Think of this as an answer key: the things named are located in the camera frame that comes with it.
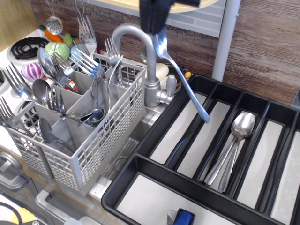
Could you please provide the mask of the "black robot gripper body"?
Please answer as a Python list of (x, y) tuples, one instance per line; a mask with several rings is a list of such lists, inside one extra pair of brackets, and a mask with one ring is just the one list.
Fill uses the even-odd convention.
[(198, 7), (201, 4), (200, 0), (140, 0), (140, 5), (164, 5), (171, 6), (174, 3), (180, 3), (188, 6)]

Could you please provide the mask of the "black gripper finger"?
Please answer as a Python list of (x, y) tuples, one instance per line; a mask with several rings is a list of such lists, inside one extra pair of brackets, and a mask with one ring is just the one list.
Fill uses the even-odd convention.
[(151, 33), (152, 10), (152, 1), (139, 1), (140, 26), (145, 33)]
[(173, 1), (153, 1), (152, 34), (159, 33), (165, 25)]

